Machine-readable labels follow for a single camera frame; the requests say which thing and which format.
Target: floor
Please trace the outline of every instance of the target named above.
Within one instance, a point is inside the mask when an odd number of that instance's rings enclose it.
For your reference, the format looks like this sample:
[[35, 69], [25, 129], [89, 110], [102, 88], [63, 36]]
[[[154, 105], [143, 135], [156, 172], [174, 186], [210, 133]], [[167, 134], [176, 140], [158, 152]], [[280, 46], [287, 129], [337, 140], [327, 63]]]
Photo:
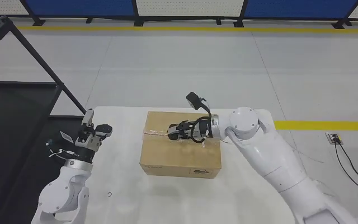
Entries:
[[[18, 20], [16, 24], [29, 22]], [[75, 26], [83, 25], [83, 21], [60, 20], [57, 24]], [[148, 26], [163, 24], [176, 26], [180, 22], [152, 22]], [[195, 26], [193, 22], [185, 25]], [[247, 22], [247, 25], [267, 24]], [[330, 24], [282, 22], [282, 26], [311, 28]], [[209, 101], [211, 108], [262, 108], [269, 110], [274, 120], [358, 120], [358, 34], [181, 31], [23, 31], [23, 34], [86, 108], [188, 108], [185, 96], [195, 91]], [[51, 81], [14, 36], [7, 35], [0, 41], [0, 52], [0, 81]], [[52, 114], [81, 113], [61, 95]], [[340, 168], [325, 131], [280, 133], [298, 150], [307, 173], [322, 190], [358, 217], [358, 187]], [[355, 143], [358, 133], [339, 131], [339, 134], [345, 150], [358, 166]], [[340, 156], [358, 181], [343, 153]]]

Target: blue wall panel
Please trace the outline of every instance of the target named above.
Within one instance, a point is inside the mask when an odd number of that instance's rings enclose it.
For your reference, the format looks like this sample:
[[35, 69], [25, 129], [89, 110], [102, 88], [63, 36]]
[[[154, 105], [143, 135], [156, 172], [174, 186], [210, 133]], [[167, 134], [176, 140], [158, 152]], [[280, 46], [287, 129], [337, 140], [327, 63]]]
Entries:
[[356, 0], [248, 0], [247, 17], [342, 18]]
[[27, 0], [36, 15], [132, 16], [131, 0]]

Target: electrical outlet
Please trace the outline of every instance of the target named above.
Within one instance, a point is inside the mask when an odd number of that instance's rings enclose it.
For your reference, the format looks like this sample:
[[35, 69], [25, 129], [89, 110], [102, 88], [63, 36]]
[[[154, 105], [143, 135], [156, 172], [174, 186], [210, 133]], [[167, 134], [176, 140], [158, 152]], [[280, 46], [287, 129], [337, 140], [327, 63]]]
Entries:
[[335, 142], [333, 141], [335, 135], [338, 136], [338, 138], [341, 140], [341, 144], [343, 144], [342, 138], [338, 133], [326, 132], [326, 137], [327, 137], [329, 143], [330, 144], [335, 144]]

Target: yellow floor line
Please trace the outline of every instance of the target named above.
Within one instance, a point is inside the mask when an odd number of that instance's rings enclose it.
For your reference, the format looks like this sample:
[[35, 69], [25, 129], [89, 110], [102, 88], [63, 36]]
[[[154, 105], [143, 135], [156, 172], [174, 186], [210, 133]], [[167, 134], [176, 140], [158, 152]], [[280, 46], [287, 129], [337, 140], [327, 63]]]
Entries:
[[358, 122], [277, 120], [275, 126], [277, 130], [358, 130]]
[[358, 29], [302, 29], [302, 28], [254, 28], [254, 27], [134, 27], [134, 26], [18, 26], [21, 30], [42, 31], [202, 31], [202, 32], [298, 32], [326, 34], [357, 34]]

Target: pegboard wall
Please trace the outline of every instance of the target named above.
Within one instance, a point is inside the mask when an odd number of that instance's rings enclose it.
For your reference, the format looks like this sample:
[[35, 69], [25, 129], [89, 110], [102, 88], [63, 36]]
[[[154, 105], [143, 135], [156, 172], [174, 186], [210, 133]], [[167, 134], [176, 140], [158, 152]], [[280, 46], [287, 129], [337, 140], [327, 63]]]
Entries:
[[137, 0], [140, 16], [240, 16], [243, 0]]
[[0, 15], [28, 15], [19, 0], [0, 0]]
[[349, 18], [358, 18], [358, 7], [352, 12]]
[[134, 15], [131, 0], [27, 0], [26, 2], [36, 15], [70, 17]]
[[249, 0], [246, 17], [343, 18], [356, 0]]

